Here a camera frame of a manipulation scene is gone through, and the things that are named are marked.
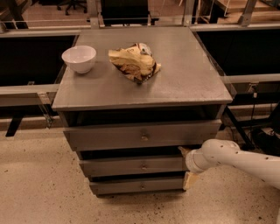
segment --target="gray drawer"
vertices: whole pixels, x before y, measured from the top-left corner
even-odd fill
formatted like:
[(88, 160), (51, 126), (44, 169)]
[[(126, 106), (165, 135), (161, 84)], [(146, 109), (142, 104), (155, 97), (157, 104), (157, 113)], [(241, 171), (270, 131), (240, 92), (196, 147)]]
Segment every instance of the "gray drawer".
[(181, 155), (90, 159), (80, 161), (80, 167), (89, 177), (186, 171)]
[(202, 144), (214, 138), (221, 121), (158, 122), (66, 128), (75, 151)]
[(183, 190), (184, 178), (143, 178), (127, 179), (123, 181), (107, 181), (89, 184), (92, 192), (97, 195), (112, 193), (140, 193), (151, 191)]

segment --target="drawer cabinet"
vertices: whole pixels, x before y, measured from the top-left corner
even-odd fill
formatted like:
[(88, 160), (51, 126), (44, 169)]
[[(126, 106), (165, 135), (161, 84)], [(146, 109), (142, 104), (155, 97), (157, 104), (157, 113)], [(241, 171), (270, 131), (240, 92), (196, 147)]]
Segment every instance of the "drawer cabinet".
[[(109, 61), (108, 49), (130, 43), (146, 43), (162, 64), (142, 85)], [(232, 101), (192, 32), (188, 27), (83, 30), (76, 44), (94, 47), (96, 63), (83, 75), (65, 71), (52, 108), (92, 192), (183, 190), (188, 170), (178, 146), (200, 147), (215, 138)]]
[(186, 171), (181, 155), (90, 159), (80, 167), (87, 177)]
[(184, 176), (178, 175), (160, 178), (128, 178), (119, 181), (90, 183), (90, 188), (97, 195), (111, 193), (139, 193), (182, 189)]
[(220, 120), (97, 125), (65, 130), (76, 151), (202, 144), (215, 137)]

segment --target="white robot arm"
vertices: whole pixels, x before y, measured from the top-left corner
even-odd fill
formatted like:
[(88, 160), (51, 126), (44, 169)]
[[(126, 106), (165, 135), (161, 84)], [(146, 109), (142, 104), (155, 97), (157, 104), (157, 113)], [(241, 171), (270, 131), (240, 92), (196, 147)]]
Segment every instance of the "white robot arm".
[(190, 172), (197, 174), (210, 167), (231, 165), (280, 189), (280, 157), (243, 151), (232, 141), (207, 140), (200, 149), (186, 154), (185, 163)]

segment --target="bowl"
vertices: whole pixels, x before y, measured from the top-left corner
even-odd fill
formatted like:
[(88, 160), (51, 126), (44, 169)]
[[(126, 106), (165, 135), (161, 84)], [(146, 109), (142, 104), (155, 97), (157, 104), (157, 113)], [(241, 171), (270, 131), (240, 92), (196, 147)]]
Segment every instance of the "bowl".
[(88, 45), (77, 45), (65, 50), (62, 59), (75, 72), (85, 74), (95, 65), (96, 50)]

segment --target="cabinet top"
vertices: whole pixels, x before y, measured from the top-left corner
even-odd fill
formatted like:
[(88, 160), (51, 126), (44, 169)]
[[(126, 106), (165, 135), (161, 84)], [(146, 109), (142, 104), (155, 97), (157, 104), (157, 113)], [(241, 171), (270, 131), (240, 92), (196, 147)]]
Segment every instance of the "cabinet top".
[[(125, 78), (109, 61), (111, 49), (135, 43), (150, 47), (161, 70), (142, 85)], [(97, 51), (85, 74), (66, 69), (52, 107), (57, 111), (223, 104), (232, 101), (221, 77), (187, 27), (85, 30), (76, 45)]]

